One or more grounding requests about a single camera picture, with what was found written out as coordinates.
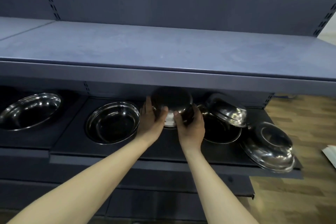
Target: hand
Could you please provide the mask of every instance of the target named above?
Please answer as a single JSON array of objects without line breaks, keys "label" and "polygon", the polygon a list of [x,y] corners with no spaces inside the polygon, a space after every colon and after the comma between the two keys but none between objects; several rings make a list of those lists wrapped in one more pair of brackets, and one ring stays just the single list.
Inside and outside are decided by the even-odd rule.
[{"label": "hand", "polygon": [[194,120],[189,126],[183,124],[181,114],[174,112],[174,118],[177,124],[178,138],[184,153],[187,151],[201,150],[201,143],[204,138],[205,128],[201,111],[193,104]]},{"label": "hand", "polygon": [[167,114],[168,107],[165,106],[160,116],[155,120],[151,98],[147,97],[146,102],[140,109],[140,122],[136,137],[149,143],[149,146],[153,144],[162,132]]}]

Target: metal bowl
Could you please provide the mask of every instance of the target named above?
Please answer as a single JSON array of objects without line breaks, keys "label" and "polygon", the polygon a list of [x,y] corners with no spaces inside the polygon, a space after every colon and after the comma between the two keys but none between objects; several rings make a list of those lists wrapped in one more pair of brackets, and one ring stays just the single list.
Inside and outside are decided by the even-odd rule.
[{"label": "metal bowl", "polygon": [[268,122],[259,123],[249,130],[250,135],[241,146],[257,165],[275,173],[293,170],[293,144],[285,132]]},{"label": "metal bowl", "polygon": [[205,105],[221,120],[236,127],[246,127],[247,110],[236,99],[222,93],[214,93],[207,99]]},{"label": "metal bowl", "polygon": [[205,135],[204,139],[218,144],[228,144],[236,141],[241,133],[242,128],[235,127],[212,113],[210,113],[203,104],[197,106],[201,111],[204,119]]},{"label": "metal bowl", "polygon": [[87,119],[85,132],[99,144],[114,144],[132,137],[139,125],[138,109],[127,102],[99,107]]},{"label": "metal bowl", "polygon": [[194,116],[192,108],[193,97],[183,88],[160,87],[153,92],[151,101],[156,116],[160,114],[163,107],[168,107],[169,111],[165,120],[165,128],[176,128],[174,111],[178,111],[181,114],[186,124]]},{"label": "metal bowl", "polygon": [[61,103],[62,98],[52,93],[20,99],[0,113],[0,128],[17,131],[42,124],[52,117]]}]

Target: wooden floor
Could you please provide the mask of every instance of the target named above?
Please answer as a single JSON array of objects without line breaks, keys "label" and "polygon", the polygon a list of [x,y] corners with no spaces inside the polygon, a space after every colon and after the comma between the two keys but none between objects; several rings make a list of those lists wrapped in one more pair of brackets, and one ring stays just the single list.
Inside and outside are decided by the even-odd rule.
[{"label": "wooden floor", "polygon": [[[336,169],[321,152],[328,144],[336,145],[336,99],[312,96],[298,96],[293,100],[274,98],[266,111],[274,123],[292,138],[296,156],[304,166],[304,179],[251,177],[255,198],[240,198],[240,201],[260,224],[336,223]],[[12,213],[0,215],[0,223],[5,223],[11,216]],[[131,221],[96,219],[91,223]]]}]

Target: person's left hand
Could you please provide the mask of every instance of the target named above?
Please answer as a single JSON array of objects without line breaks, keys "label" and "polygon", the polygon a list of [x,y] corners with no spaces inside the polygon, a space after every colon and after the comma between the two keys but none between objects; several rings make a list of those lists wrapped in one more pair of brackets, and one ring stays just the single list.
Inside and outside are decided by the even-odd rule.
[{"label": "person's left hand", "polygon": [[136,137],[151,145],[159,138],[165,124],[167,114],[168,107],[165,106],[162,109],[160,116],[157,120],[155,120],[151,98],[147,97],[146,102],[140,109],[140,122]]}]

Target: bare skin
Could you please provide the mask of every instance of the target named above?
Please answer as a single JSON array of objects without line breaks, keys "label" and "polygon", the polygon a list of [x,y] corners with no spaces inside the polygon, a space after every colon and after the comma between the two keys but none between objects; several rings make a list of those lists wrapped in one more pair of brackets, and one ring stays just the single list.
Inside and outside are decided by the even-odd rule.
[{"label": "bare skin", "polygon": [[[195,119],[188,127],[183,125],[178,113],[175,120],[208,223],[256,224],[257,221],[203,157],[204,121],[199,109],[193,108]],[[136,160],[158,139],[168,108],[165,107],[155,120],[151,100],[147,97],[140,113],[138,132],[133,141],[32,202],[8,224],[88,223]]]},{"label": "bare skin", "polygon": [[204,120],[195,105],[193,109],[194,121],[188,127],[183,124],[178,112],[174,112],[174,117],[179,141],[188,161],[208,223],[258,224],[201,153],[201,143],[205,133]]}]

